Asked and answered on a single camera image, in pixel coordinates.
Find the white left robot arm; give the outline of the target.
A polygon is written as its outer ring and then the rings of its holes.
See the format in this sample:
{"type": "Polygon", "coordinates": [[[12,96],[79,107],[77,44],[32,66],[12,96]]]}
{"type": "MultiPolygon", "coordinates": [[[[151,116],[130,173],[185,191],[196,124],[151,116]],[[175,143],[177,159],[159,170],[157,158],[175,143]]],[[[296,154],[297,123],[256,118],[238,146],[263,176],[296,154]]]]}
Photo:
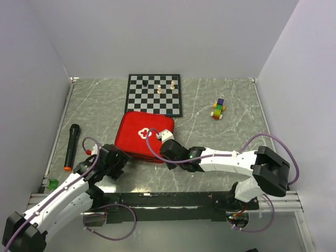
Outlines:
{"type": "Polygon", "coordinates": [[[77,215],[101,209],[107,199],[96,184],[104,177],[117,180],[128,159],[116,146],[103,145],[44,200],[23,214],[14,212],[7,218],[2,239],[5,250],[44,251],[54,234],[77,215]]]}

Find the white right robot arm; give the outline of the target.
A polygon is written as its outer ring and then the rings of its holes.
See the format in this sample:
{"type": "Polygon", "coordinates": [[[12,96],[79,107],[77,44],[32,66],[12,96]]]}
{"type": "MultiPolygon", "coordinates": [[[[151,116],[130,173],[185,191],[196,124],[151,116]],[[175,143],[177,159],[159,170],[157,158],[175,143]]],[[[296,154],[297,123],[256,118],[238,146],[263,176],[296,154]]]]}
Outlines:
{"type": "Polygon", "coordinates": [[[266,146],[238,153],[195,146],[189,149],[170,139],[160,148],[169,169],[180,166],[188,172],[229,172],[248,176],[232,186],[229,203],[241,209],[253,198],[268,194],[284,197],[287,193],[290,164],[266,146]]]}

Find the red black medicine case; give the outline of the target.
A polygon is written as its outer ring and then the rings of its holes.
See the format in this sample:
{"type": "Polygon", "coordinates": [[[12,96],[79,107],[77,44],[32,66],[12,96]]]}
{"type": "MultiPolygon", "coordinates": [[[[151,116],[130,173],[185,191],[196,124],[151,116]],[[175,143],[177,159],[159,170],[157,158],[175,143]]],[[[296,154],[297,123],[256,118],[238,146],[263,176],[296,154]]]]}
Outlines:
{"type": "Polygon", "coordinates": [[[127,112],[121,120],[114,144],[135,160],[162,163],[146,144],[146,137],[149,137],[151,148],[159,154],[162,143],[157,139],[155,132],[148,132],[151,128],[159,132],[164,130],[173,132],[174,120],[160,114],[127,112]]]}

